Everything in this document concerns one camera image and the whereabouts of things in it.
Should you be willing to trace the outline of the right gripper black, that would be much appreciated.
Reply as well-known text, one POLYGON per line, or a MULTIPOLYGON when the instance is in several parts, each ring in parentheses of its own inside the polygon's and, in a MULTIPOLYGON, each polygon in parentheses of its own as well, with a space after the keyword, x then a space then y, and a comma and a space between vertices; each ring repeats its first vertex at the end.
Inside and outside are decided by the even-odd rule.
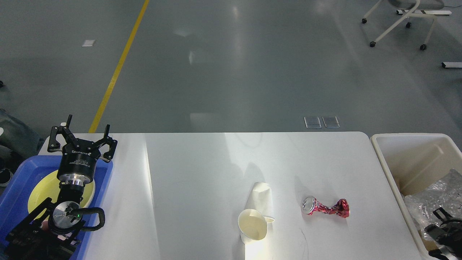
POLYGON ((462 222, 453 220, 452 215, 443 207, 435 209, 432 213, 441 221, 441 225, 431 224, 424 230, 437 244, 445 247, 429 250, 428 255, 439 260, 452 260, 452 253, 462 252, 462 222))

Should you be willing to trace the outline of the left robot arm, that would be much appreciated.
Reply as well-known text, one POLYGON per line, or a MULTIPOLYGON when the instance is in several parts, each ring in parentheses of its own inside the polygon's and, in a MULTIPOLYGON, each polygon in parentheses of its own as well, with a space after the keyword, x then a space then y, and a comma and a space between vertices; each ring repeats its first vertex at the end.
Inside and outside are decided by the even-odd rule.
POLYGON ((110 163, 118 142, 109 135, 110 125, 99 140, 76 138, 71 119, 69 115, 64 125, 53 126, 48 140, 48 152, 62 153, 57 199, 45 198, 7 232, 4 253, 9 260, 69 260, 80 243, 79 233, 105 224, 102 208, 80 204, 86 187, 94 182, 97 162, 110 163))

